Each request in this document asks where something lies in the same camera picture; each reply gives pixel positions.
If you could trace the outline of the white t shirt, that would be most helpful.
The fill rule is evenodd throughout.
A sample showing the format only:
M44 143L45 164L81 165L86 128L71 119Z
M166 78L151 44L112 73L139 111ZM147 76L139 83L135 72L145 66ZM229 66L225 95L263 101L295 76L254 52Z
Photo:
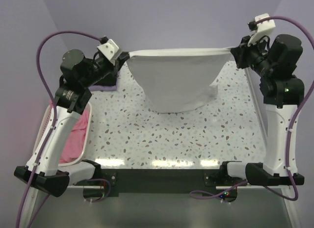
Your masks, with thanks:
M230 59L230 48L140 50L129 53L128 68L152 110L180 113L204 106L218 95L215 83Z

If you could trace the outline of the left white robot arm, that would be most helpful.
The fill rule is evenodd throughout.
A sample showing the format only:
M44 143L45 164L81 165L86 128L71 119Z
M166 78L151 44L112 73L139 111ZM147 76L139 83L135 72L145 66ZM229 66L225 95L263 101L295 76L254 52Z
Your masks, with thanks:
M92 94L89 87L106 76L117 76L129 59L124 51L110 61L102 52L86 58L82 51L73 49L62 57L62 76L52 99L50 125L35 153L25 166L18 166L14 176L30 187L60 197L69 185L86 180L91 185L102 179L100 164L83 160L67 169L59 169L59 159L75 124L83 114Z

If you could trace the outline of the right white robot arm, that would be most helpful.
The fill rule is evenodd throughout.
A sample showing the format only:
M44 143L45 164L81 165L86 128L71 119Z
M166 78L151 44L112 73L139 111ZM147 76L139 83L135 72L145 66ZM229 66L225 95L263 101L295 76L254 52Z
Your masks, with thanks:
M267 35L250 44L250 36L231 48L239 69L251 68L260 77L260 91L267 115L266 152L262 163L225 161L220 167L219 181L230 185L236 178L251 185L303 185L295 159L297 109L304 100L305 87L293 72L303 53L299 38L278 35L273 44Z

